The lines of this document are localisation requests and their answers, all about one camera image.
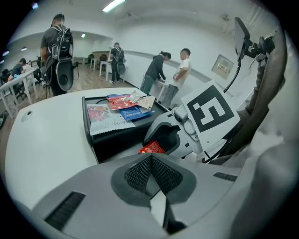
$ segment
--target red snack bag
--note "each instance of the red snack bag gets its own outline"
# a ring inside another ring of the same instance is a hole
[[[130,95],[123,95],[107,99],[109,101],[110,110],[126,109],[138,104]]]
[[[142,149],[139,150],[139,153],[160,153],[165,154],[164,149],[161,148],[161,146],[158,144],[157,141],[152,141],[148,143],[146,146],[144,146]]]

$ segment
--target floor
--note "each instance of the floor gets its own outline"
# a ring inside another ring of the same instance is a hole
[[[93,69],[90,69],[87,65],[85,66],[79,65],[78,72],[79,72],[79,79],[74,82],[74,85],[69,90],[69,92],[84,91],[84,90],[99,89],[99,88],[132,87],[128,83],[122,81],[119,82],[118,84],[111,85],[108,81],[105,80],[106,72],[103,71],[102,76],[99,77],[99,71],[98,70],[93,71]],[[75,79],[78,77],[78,73],[76,70],[74,71],[74,77]],[[39,99],[36,100],[33,89],[31,89],[30,96],[31,96],[32,103],[39,102],[41,100],[46,99],[45,89],[39,84],[36,85],[36,88],[39,95]],[[52,91],[50,91],[50,95],[48,93],[47,98],[49,97],[53,97]],[[7,96],[7,100],[9,105],[13,105],[11,95]],[[24,100],[18,98],[18,103],[20,105],[19,110],[29,105],[27,97]],[[2,112],[4,111],[5,111],[5,107],[1,100],[0,114],[2,114]],[[0,130],[0,175],[2,178],[4,178],[4,165],[5,165],[5,153],[6,153],[7,141],[13,123],[14,123],[14,119],[11,119],[8,116],[6,118],[4,126]]]

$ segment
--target ceiling light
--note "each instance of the ceiling light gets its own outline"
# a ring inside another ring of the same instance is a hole
[[[103,9],[103,12],[109,12],[111,9],[115,8],[117,5],[120,5],[124,1],[125,0],[114,0],[112,3],[110,3],[107,7]]]
[[[2,55],[6,56],[8,53],[9,53],[9,51],[7,50],[7,51],[4,51]]]
[[[32,9],[38,8],[38,4],[36,2],[32,3]]]

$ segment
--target jeans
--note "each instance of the jeans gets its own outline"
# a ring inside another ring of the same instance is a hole
[[[152,77],[145,75],[140,90],[148,95],[154,82],[155,80]]]
[[[66,91],[63,91],[58,84],[55,68],[56,64],[54,63],[49,69],[47,69],[47,77],[48,79],[51,79],[50,87],[52,89],[53,96],[66,94]]]
[[[115,75],[116,75],[116,80],[119,81],[120,80],[120,75],[117,71],[117,63],[116,62],[112,62],[111,63],[111,71],[112,71],[112,79],[111,81],[114,82],[115,81]]]
[[[168,85],[164,97],[161,100],[161,105],[169,109],[172,99],[175,97],[178,91],[179,91],[178,87],[171,84]]]

